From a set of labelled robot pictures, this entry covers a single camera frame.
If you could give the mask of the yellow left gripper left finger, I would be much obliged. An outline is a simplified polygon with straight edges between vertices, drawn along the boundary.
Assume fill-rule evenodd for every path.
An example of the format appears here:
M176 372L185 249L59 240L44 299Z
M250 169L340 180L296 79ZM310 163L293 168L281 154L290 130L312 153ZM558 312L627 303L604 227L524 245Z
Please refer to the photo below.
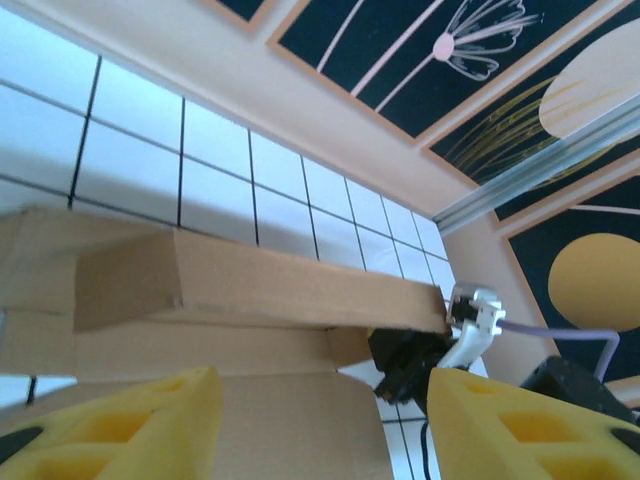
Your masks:
M213 367L59 409L0 435L0 480L211 480L222 409Z

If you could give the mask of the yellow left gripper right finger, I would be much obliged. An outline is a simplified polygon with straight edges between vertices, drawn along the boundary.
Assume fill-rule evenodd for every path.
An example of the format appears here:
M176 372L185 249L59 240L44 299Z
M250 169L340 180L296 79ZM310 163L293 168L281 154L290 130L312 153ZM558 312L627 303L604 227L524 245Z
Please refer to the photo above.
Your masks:
M623 420L453 368L431 372L429 425L442 480L640 480Z

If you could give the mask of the brown cardboard paper box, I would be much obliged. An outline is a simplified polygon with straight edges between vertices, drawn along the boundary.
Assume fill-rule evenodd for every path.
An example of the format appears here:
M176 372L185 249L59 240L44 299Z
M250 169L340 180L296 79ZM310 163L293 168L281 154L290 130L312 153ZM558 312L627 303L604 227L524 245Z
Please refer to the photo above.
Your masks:
M393 480L373 327L442 332L439 288L66 210L0 215L0 373L72 376L40 416L213 367L211 480Z

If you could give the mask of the dark panel yellow oval leaf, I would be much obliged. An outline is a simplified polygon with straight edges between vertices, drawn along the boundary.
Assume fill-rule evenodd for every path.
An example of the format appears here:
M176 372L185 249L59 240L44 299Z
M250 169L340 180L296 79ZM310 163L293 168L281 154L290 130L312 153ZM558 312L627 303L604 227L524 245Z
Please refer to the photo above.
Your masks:
M640 207L578 204L508 242L547 320L640 348Z

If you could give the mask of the dark panel pink flowers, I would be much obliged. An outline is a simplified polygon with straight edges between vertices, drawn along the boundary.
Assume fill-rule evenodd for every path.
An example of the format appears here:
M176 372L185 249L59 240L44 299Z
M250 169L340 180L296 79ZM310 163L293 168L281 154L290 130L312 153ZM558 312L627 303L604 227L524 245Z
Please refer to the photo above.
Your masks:
M614 0L298 0L274 52L415 141L585 14Z

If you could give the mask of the dark panel pale circle grass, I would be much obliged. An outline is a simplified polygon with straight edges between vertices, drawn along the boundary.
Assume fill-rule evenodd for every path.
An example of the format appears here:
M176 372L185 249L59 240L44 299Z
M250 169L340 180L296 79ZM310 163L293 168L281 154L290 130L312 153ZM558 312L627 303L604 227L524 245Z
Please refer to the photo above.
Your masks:
M640 94L640 13L601 24L431 146L478 185Z

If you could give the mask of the dark panel orange circle leaves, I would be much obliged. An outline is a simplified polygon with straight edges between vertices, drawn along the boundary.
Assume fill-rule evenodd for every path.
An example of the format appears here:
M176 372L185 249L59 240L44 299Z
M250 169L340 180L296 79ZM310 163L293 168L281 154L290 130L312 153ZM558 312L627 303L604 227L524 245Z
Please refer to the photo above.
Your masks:
M253 35L279 0L199 0L226 20Z

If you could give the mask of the aluminium corner post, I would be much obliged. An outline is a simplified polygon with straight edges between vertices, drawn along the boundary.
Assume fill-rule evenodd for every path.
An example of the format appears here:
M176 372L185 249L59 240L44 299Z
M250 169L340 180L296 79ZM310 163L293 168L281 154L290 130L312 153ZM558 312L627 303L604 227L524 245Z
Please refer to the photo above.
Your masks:
M486 184L433 217L446 236L628 136L640 133L640 93L616 106Z

